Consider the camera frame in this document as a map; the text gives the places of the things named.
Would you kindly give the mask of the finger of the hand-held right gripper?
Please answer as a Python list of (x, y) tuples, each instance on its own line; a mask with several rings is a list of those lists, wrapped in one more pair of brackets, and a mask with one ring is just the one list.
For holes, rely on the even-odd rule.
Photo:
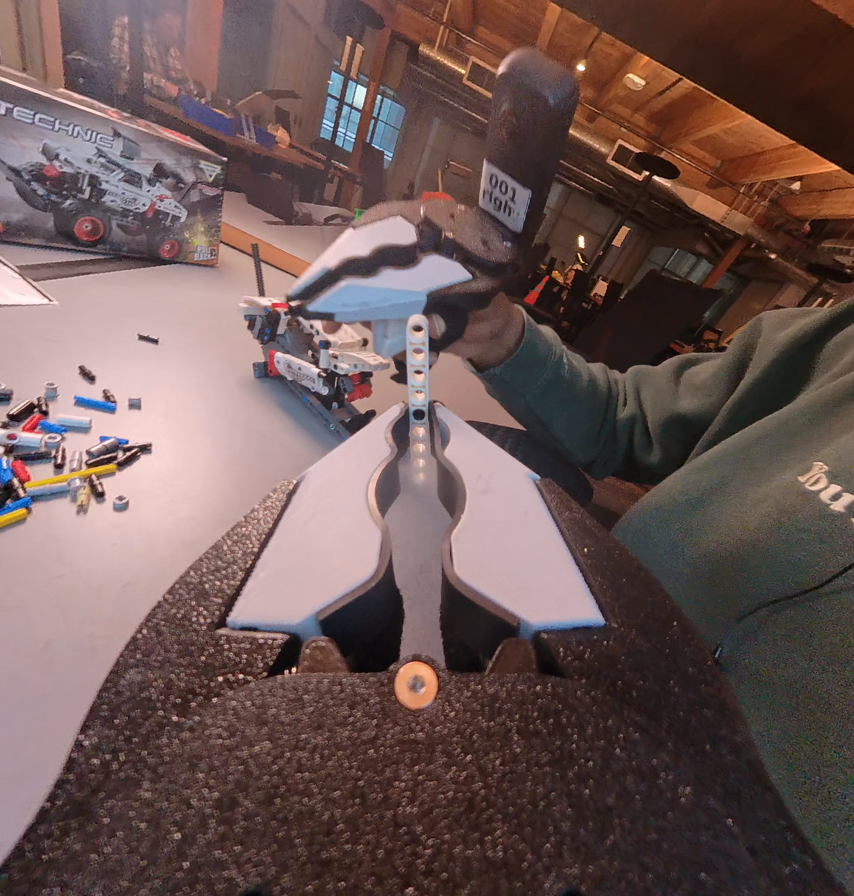
[(376, 273), (345, 273), (318, 286), (306, 299), (306, 317), (340, 323), (370, 322), (373, 351), (391, 358), (406, 348), (408, 321), (423, 315), (429, 294), (467, 283), (466, 268), (441, 255), (428, 255), (410, 267), (383, 267)]
[(395, 271), (420, 259), (415, 225), (385, 218), (347, 230), (294, 283), (288, 300), (425, 300), (396, 285)]

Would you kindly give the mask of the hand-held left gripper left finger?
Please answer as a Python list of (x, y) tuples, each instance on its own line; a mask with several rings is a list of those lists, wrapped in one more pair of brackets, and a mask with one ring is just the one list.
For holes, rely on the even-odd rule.
[(396, 457), (392, 407), (298, 480), (229, 613), (234, 631), (311, 638), (331, 614), (377, 581), (388, 543), (376, 476)]

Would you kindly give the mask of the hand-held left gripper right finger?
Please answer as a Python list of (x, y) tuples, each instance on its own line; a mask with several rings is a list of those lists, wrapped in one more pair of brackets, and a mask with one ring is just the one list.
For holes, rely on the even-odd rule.
[(443, 460), (462, 482), (450, 547), (463, 591), (517, 633), (604, 626), (538, 476), (447, 408), (434, 410), (448, 431)]

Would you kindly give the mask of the long white brick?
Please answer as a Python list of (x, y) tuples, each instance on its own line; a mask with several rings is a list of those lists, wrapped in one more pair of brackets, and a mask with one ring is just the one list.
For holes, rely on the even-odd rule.
[(398, 464), (401, 491), (388, 515), (395, 580), (404, 612), (401, 654), (420, 655), (442, 669), (442, 548), (450, 517), (439, 499), (433, 453), (427, 318), (412, 316), (405, 336), (407, 434), (402, 439), (404, 451)]

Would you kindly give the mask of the toy brick vehicle model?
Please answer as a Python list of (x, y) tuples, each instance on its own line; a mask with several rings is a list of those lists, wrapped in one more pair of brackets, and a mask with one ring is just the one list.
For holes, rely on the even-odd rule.
[(288, 304), (271, 297), (243, 297), (240, 310), (264, 358), (253, 364), (256, 378), (276, 378), (340, 439), (360, 431), (376, 416), (354, 402), (372, 395), (373, 376), (390, 366), (368, 340), (347, 324), (332, 333), (324, 322), (291, 315)]

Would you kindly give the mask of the person's right forearm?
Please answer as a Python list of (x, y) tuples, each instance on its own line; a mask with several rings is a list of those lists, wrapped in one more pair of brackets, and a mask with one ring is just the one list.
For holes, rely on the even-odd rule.
[(566, 350), (505, 297), (488, 322), (519, 341), (479, 371), (487, 392), (592, 476), (656, 484), (708, 452), (769, 469), (843, 439), (854, 463), (854, 298), (765, 312), (723, 353), (624, 373)]

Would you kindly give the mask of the grey desk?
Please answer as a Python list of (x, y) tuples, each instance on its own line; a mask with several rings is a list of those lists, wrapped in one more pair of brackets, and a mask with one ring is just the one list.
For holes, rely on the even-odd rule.
[[(107, 482), (129, 509), (40, 503), (0, 532), (0, 894), (547, 894), (585, 889), (595, 720), (572, 682), (451, 676), (406, 711), (392, 673), (275, 671), (290, 646), (220, 634), (221, 588), (328, 450), (248, 378), (251, 263), (50, 283), (0, 309), (17, 396), (89, 365), (94, 430), (151, 440)], [(137, 333), (161, 340), (137, 340)]]

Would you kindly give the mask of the person's right hand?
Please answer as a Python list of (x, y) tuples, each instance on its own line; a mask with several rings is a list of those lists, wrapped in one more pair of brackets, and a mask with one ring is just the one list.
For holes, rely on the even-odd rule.
[(464, 335), (440, 352), (459, 357), (483, 373), (511, 358), (524, 332), (524, 312), (507, 294), (498, 293), (486, 308), (470, 313)]

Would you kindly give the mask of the wooden edged grey table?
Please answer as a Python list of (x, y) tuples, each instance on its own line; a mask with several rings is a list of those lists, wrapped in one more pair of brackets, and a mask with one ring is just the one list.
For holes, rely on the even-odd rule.
[(347, 229), (343, 223), (289, 225), (250, 205), (241, 193), (223, 195), (222, 243), (248, 256), (252, 256), (252, 246), (257, 244), (262, 263), (291, 276), (304, 273)]

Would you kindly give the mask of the pile of small brick parts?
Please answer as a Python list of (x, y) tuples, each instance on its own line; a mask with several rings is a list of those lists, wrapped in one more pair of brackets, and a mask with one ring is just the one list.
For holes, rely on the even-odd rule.
[(54, 408), (58, 396), (57, 384), (47, 382), (40, 395), (17, 400), (0, 383), (0, 532), (59, 497), (67, 497), (77, 514), (106, 503), (127, 510), (128, 497), (107, 496), (107, 480), (152, 453), (150, 441), (93, 431), (95, 417), (88, 411), (113, 415), (119, 409), (110, 389), (99, 396), (75, 394), (74, 407), (84, 414)]

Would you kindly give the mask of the toy set cardboard box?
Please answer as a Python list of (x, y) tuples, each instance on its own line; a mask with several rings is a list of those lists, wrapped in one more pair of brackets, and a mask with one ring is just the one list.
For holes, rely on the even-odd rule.
[(0, 65), (0, 241), (215, 266), (226, 168), (181, 133)]

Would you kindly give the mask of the person's green sweater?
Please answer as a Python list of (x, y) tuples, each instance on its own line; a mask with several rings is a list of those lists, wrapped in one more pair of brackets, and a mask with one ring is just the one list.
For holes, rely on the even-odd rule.
[(689, 462), (617, 532), (720, 651), (771, 778), (854, 894), (854, 401), (800, 405)]

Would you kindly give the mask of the white paper sheet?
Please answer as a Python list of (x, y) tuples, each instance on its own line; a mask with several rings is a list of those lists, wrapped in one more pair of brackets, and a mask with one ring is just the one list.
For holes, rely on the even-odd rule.
[(0, 308), (46, 307), (58, 302), (0, 255)]

